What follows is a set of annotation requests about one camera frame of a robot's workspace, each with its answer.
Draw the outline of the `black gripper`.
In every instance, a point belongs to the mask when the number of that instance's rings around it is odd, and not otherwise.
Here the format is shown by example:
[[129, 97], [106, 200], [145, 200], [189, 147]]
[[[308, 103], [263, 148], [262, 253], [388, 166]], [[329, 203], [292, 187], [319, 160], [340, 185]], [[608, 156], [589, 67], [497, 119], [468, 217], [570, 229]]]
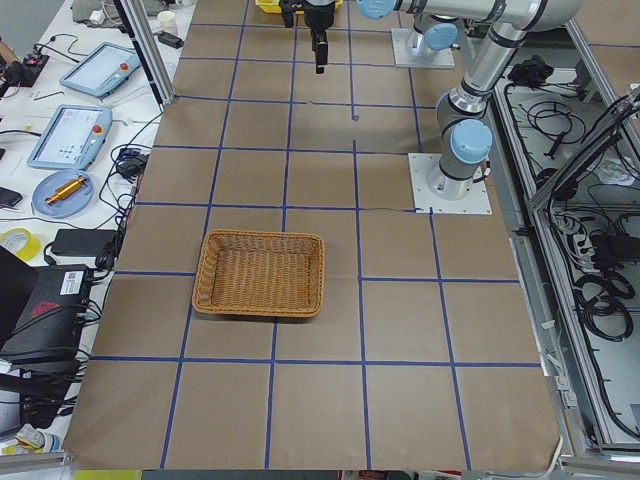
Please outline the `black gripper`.
[[315, 58], [315, 73], [320, 75], [325, 72], [328, 64], [329, 42], [325, 30], [334, 24], [335, 1], [334, 0], [280, 0], [278, 6], [284, 26], [292, 28], [294, 15], [298, 11], [303, 12], [304, 22], [312, 29], [312, 51]]

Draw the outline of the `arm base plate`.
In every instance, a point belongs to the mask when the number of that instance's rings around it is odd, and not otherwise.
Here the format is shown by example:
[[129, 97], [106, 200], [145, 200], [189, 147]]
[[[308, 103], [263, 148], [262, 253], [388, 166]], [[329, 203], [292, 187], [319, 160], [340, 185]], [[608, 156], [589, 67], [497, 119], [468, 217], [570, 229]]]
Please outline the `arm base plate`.
[[409, 153], [414, 210], [422, 214], [491, 215], [492, 208], [477, 166], [467, 180], [452, 180], [440, 169], [440, 154]]
[[452, 45], [458, 28], [453, 24], [439, 24], [424, 33], [415, 29], [391, 30], [394, 60], [397, 67], [453, 69], [455, 61]]

